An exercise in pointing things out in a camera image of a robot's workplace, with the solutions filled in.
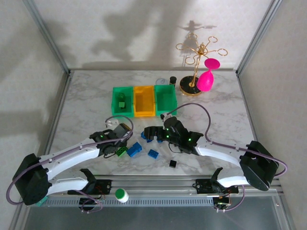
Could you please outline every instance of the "white marble table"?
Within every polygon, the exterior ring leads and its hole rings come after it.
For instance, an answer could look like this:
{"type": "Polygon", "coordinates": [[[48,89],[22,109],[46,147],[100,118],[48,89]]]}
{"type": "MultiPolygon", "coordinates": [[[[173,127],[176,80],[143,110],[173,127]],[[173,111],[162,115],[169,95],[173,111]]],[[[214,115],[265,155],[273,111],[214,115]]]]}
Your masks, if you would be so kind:
{"type": "MultiPolygon", "coordinates": [[[[196,102],[205,106],[212,117],[209,138],[229,144],[248,144],[252,130],[244,106],[241,91],[232,71],[215,72],[215,82],[210,92],[197,97],[183,95],[178,87],[182,77],[191,71],[75,71],[65,104],[60,116],[51,152],[72,146],[96,131],[106,129],[104,120],[110,117],[113,87],[155,85],[158,78],[177,77],[176,95],[178,105],[196,102]]],[[[190,105],[178,110],[177,118],[191,131],[204,132],[208,117],[198,106],[190,105]]],[[[218,167],[232,167],[227,162],[214,158],[172,153],[166,142],[155,140],[146,143],[140,133],[147,126],[162,126],[158,117],[133,118],[135,125],[128,147],[138,141],[143,150],[129,157],[103,157],[83,162],[71,169],[88,168],[95,175],[211,175],[218,167]],[[155,160],[147,155],[150,149],[159,152],[155,160]],[[170,160],[177,161],[170,168],[170,160]]]]}

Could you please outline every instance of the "green bin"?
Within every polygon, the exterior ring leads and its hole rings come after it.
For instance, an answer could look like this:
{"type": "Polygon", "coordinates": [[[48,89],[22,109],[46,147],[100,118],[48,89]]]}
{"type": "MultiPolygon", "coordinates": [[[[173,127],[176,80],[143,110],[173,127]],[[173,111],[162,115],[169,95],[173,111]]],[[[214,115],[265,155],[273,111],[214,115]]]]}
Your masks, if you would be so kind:
{"type": "Polygon", "coordinates": [[[155,114],[160,116],[162,113],[170,112],[177,108],[177,99],[174,85],[155,85],[155,114]]]}
{"type": "Polygon", "coordinates": [[[134,117],[133,87],[114,87],[112,96],[112,115],[134,117]]]}

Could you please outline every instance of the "green cube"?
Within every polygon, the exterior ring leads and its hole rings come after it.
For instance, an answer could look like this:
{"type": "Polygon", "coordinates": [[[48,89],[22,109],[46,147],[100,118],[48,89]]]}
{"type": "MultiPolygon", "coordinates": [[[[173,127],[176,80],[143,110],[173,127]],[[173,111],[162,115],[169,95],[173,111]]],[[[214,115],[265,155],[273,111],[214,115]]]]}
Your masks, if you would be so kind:
{"type": "Polygon", "coordinates": [[[127,153],[128,148],[126,146],[121,147],[119,150],[116,151],[116,155],[118,157],[122,157],[125,153],[127,153]]]}
{"type": "Polygon", "coordinates": [[[118,106],[119,106],[120,108],[125,108],[125,103],[124,103],[124,102],[119,102],[119,103],[118,103],[118,106]]]}

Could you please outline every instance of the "yellow storage bin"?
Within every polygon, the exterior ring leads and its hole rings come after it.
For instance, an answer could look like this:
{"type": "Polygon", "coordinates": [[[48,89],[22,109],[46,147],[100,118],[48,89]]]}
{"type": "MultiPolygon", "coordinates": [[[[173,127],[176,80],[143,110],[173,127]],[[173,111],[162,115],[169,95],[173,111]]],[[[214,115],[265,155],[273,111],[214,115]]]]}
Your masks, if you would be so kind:
{"type": "Polygon", "coordinates": [[[135,86],[133,88],[134,116],[155,116],[154,86],[135,86]]]}

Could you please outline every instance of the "blue block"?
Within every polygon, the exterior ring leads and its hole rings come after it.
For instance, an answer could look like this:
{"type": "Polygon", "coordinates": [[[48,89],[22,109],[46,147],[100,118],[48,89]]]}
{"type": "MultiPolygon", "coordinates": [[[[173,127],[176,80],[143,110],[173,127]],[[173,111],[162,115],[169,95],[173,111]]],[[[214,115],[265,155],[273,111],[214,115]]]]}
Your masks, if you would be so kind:
{"type": "Polygon", "coordinates": [[[137,154],[138,152],[140,152],[142,150],[142,146],[138,143],[138,142],[135,142],[133,144],[133,146],[127,150],[127,154],[130,156],[130,157],[133,157],[135,154],[137,154]]]}
{"type": "Polygon", "coordinates": [[[144,131],[141,132],[141,138],[143,138],[144,140],[146,140],[146,137],[144,136],[144,131]]]}
{"type": "Polygon", "coordinates": [[[158,155],[159,155],[158,152],[156,152],[156,151],[154,151],[154,150],[152,150],[152,149],[149,150],[148,156],[157,159],[158,155]]]}

